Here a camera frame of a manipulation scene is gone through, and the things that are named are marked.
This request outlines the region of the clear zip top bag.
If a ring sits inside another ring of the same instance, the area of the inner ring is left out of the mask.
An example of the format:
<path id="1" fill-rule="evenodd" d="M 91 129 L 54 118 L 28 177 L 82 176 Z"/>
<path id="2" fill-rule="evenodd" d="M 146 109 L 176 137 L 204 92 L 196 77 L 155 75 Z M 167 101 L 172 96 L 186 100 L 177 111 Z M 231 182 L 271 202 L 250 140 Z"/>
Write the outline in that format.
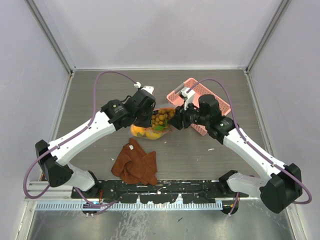
<path id="1" fill-rule="evenodd" d="M 151 115 L 150 127 L 130 126 L 130 133 L 133 137 L 157 140 L 163 135 L 172 132 L 174 127 L 169 120 L 175 115 L 176 106 L 170 103 L 156 106 Z"/>

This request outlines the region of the brown longan bunch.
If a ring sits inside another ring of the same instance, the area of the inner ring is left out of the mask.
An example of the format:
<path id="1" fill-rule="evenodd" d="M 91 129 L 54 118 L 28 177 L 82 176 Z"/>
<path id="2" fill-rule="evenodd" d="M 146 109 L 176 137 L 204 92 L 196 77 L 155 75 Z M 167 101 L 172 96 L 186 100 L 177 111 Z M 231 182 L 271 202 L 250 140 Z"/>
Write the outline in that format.
<path id="1" fill-rule="evenodd" d="M 164 132 L 170 130 L 169 120 L 174 116 L 174 108 L 159 108 L 153 111 L 151 116 L 151 128 L 157 132 Z"/>

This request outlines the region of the yellow apple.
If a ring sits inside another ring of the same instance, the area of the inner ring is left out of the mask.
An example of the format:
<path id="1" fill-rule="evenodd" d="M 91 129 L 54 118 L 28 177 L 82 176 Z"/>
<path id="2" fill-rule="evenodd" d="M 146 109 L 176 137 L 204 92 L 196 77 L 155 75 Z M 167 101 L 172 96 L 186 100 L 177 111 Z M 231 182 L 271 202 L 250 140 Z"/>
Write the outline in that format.
<path id="1" fill-rule="evenodd" d="M 149 140 L 157 140 L 162 136 L 162 133 L 161 132 L 146 131 L 145 136 Z"/>

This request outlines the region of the orange peach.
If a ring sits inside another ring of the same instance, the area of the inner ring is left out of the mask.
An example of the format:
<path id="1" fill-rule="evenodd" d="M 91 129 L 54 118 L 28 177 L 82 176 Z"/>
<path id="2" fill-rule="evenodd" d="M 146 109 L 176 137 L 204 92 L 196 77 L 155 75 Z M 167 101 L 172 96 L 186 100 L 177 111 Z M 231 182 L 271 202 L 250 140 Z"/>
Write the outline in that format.
<path id="1" fill-rule="evenodd" d="M 141 138 L 145 136 L 146 129 L 144 127 L 139 127 L 133 124 L 130 127 L 130 132 L 132 136 Z"/>

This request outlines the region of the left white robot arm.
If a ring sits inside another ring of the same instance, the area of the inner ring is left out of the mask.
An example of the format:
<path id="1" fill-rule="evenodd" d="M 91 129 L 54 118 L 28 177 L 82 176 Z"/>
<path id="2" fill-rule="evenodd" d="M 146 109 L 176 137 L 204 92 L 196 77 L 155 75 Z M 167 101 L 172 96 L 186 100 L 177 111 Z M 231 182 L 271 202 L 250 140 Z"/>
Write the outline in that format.
<path id="1" fill-rule="evenodd" d="M 81 170 L 70 161 L 97 140 L 132 124 L 149 127 L 156 99 L 154 87 L 144 86 L 125 100 L 110 100 L 96 112 L 92 119 L 70 133 L 49 143 L 40 140 L 35 145 L 36 154 L 45 179 L 52 188 L 62 185 L 81 190 L 88 198 L 99 195 L 101 185 L 91 171 Z"/>

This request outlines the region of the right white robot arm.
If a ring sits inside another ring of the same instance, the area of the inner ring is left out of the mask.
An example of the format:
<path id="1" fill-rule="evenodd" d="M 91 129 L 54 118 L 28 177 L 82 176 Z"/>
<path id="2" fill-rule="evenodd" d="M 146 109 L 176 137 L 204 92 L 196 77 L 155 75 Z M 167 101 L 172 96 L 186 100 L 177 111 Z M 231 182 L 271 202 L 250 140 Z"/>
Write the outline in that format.
<path id="1" fill-rule="evenodd" d="M 270 211 L 278 214 L 302 195 L 300 168 L 294 163 L 286 165 L 252 142 L 232 118 L 222 114 L 213 95 L 200 96 L 198 106 L 187 93 L 180 93 L 179 98 L 183 103 L 176 107 L 170 125 L 178 130 L 192 124 L 204 126 L 211 138 L 238 154 L 258 174 L 253 177 L 230 170 L 219 178 L 223 196 L 238 192 L 260 198 Z"/>

